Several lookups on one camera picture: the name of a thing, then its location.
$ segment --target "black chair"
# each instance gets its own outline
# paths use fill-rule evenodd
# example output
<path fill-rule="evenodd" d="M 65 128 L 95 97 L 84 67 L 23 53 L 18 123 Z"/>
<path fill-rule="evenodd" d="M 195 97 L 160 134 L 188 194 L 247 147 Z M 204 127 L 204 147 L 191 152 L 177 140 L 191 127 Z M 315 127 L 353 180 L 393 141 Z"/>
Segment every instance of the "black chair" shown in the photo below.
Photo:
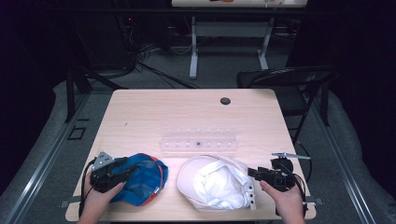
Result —
<path fill-rule="evenodd" d="M 333 66 L 286 67 L 239 72 L 236 84 L 239 89 L 272 89 L 284 117 L 301 116 L 299 125 L 289 128 L 296 131 L 292 137 L 292 143 L 295 144 L 320 87 L 326 90 L 322 93 L 328 94 L 327 84 L 337 77 L 338 73 Z"/>

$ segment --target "white hat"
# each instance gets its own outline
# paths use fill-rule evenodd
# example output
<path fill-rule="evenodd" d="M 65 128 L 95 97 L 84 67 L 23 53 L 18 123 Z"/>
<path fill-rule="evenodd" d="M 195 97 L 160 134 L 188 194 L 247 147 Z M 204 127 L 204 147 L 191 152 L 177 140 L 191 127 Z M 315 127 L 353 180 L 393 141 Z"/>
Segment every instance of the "white hat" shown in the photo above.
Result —
<path fill-rule="evenodd" d="M 253 181 L 241 161 L 222 155 L 188 159 L 177 177 L 177 188 L 199 211 L 256 209 Z"/>

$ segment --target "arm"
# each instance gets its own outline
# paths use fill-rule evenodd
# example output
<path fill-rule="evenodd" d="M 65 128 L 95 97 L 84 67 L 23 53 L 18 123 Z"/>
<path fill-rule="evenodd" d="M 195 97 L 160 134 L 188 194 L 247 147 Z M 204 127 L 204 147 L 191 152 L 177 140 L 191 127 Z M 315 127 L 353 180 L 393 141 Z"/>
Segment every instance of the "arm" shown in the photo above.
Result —
<path fill-rule="evenodd" d="M 297 186 L 281 192 L 274 189 L 265 181 L 260 181 L 262 190 L 267 192 L 275 201 L 276 209 L 285 224 L 305 223 L 303 216 L 303 199 Z"/>
<path fill-rule="evenodd" d="M 84 210 L 82 211 L 81 217 L 78 224 L 92 224 L 97 223 L 102 216 L 102 214 L 106 211 L 108 204 L 111 199 L 119 193 L 124 186 L 124 183 L 119 183 L 116 187 L 109 190 L 106 193 L 101 193 L 92 188 L 90 184 L 90 179 L 85 179 L 85 204 Z"/>

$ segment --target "black curtain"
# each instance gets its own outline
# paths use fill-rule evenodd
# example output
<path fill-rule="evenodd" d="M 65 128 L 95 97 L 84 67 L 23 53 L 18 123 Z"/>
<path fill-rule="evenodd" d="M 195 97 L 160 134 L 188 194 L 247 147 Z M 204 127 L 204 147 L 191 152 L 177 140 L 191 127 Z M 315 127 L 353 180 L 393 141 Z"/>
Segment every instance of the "black curtain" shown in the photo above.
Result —
<path fill-rule="evenodd" d="M 307 11 L 332 17 L 304 19 L 287 66 L 333 63 L 331 85 L 361 142 L 372 177 L 396 198 L 395 1 L 310 0 Z"/>
<path fill-rule="evenodd" d="M 46 124 L 53 87 L 65 80 L 67 51 L 32 1 L 0 3 L 0 193 Z"/>

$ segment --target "metal rail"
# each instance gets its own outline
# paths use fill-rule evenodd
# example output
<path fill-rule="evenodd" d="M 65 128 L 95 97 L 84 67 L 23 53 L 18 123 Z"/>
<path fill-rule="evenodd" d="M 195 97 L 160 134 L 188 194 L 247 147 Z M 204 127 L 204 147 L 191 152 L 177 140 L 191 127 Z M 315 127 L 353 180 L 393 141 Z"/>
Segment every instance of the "metal rail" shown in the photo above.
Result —
<path fill-rule="evenodd" d="M 343 15 L 344 11 L 305 11 L 302 8 L 229 8 L 229 7 L 169 7 L 169 8 L 42 8 L 52 14 L 104 14 L 134 16 L 181 16 L 181 17 L 235 17 L 238 18 L 329 18 Z"/>
<path fill-rule="evenodd" d="M 89 99 L 89 95 L 82 94 L 78 99 L 76 115 L 70 120 L 70 122 L 66 123 L 59 135 L 56 138 L 56 141 L 51 150 L 49 150 L 44 156 L 43 160 L 39 163 L 35 173 L 32 175 L 28 184 L 26 185 L 21 197 L 17 200 L 11 212 L 8 214 L 6 219 L 6 224 L 8 223 L 22 223 L 24 217 L 26 216 L 30 205 L 32 204 L 35 196 L 43 185 L 47 175 L 50 172 L 52 165 L 55 163 L 58 158 L 59 153 L 62 150 L 62 146 L 64 144 L 64 140 L 68 133 L 73 129 L 74 123 L 77 120 L 79 112 L 82 110 L 84 105 L 87 103 Z"/>
<path fill-rule="evenodd" d="M 359 217 L 361 218 L 361 223 L 374 224 L 374 217 L 371 214 L 366 201 L 364 200 L 361 189 L 359 188 L 358 183 L 355 181 L 355 177 L 349 169 L 349 166 L 345 160 L 341 148 L 338 146 L 334 136 L 332 135 L 332 130 L 329 126 L 326 126 L 323 123 L 320 117 L 319 105 L 317 101 L 314 101 L 314 106 L 312 108 L 319 127 L 329 141 L 330 149 L 334 153 L 334 157 L 337 162 L 338 169 L 340 170 L 341 177 L 343 178 L 344 184 L 346 186 L 346 190 L 350 196 L 351 201 L 355 205 Z"/>

